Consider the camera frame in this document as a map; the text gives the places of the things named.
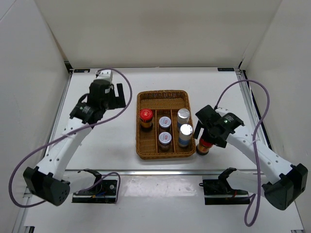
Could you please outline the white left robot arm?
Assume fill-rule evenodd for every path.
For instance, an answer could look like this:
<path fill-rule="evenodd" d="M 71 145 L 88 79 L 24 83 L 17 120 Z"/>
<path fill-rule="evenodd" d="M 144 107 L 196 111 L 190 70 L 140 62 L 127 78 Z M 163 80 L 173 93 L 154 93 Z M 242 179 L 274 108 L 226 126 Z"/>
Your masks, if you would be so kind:
<path fill-rule="evenodd" d="M 55 206 L 61 205 L 71 193 L 100 193 L 102 176 L 99 172 L 87 168 L 71 176 L 65 170 L 84 138 L 104 113 L 125 106 L 121 83 L 113 85 L 107 80 L 94 80 L 89 92 L 79 98 L 71 111 L 62 134 L 64 139 L 52 145 L 35 168 L 25 169 L 23 177 L 30 192 Z"/>

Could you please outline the red-lid chili sauce jar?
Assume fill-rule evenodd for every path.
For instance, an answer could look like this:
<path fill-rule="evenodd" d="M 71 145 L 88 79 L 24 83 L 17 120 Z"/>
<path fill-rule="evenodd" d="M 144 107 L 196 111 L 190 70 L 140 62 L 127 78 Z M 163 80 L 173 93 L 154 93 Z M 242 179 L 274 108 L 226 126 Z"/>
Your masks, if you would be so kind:
<path fill-rule="evenodd" d="M 144 108 L 139 112 L 140 125 L 144 129 L 150 129 L 153 126 L 153 112 L 151 109 Z"/>

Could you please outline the tall silver-lid spice bottle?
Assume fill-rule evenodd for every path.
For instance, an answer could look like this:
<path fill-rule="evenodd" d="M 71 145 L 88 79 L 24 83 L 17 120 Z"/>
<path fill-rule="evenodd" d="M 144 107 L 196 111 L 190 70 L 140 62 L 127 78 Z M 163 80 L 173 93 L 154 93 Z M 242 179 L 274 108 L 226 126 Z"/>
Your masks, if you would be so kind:
<path fill-rule="evenodd" d="M 193 127 L 190 124 L 183 124 L 179 129 L 178 145 L 185 148 L 189 145 L 193 133 Z"/>

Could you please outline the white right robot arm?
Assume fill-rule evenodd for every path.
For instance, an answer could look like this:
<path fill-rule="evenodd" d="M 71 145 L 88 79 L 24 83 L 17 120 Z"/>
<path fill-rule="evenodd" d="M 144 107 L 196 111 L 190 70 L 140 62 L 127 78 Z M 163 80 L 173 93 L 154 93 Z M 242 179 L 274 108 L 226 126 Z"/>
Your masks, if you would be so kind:
<path fill-rule="evenodd" d="M 198 123 L 194 138 L 199 138 L 205 145 L 221 148 L 225 148 L 227 144 L 234 146 L 254 164 L 259 165 L 266 177 L 258 184 L 256 175 L 230 167 L 217 179 L 203 182 L 208 194 L 229 195 L 235 190 L 257 193 L 260 190 L 270 204 L 279 210 L 285 210 L 305 191 L 308 169 L 302 164 L 293 165 L 262 142 L 255 141 L 254 134 L 235 114 L 224 108 L 215 110 L 207 105 L 195 115 Z"/>

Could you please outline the short white-lid spice jar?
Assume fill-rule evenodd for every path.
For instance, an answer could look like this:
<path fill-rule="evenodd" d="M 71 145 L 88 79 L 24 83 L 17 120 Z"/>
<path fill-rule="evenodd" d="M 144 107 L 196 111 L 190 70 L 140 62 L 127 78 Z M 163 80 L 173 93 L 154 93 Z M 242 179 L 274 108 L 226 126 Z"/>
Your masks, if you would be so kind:
<path fill-rule="evenodd" d="M 170 132 L 172 121 L 168 116 L 159 119 L 159 133 Z"/>

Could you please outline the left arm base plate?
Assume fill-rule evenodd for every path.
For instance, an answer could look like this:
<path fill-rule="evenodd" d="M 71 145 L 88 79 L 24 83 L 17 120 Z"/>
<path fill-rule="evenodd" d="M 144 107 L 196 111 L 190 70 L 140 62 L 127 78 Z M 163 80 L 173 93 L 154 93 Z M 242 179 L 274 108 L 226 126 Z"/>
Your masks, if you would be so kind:
<path fill-rule="evenodd" d="M 95 177 L 93 186 L 73 193 L 72 203 L 116 204 L 119 199 L 121 176 L 117 172 L 101 173 L 84 169 Z"/>

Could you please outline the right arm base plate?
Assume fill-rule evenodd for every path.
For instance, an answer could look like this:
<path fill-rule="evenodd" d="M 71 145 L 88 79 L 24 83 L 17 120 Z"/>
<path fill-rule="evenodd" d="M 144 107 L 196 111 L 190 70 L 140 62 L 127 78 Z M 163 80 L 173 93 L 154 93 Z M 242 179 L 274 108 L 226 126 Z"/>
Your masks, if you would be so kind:
<path fill-rule="evenodd" d="M 202 180 L 205 205 L 247 205 L 250 203 L 249 193 L 225 187 L 219 180 Z"/>

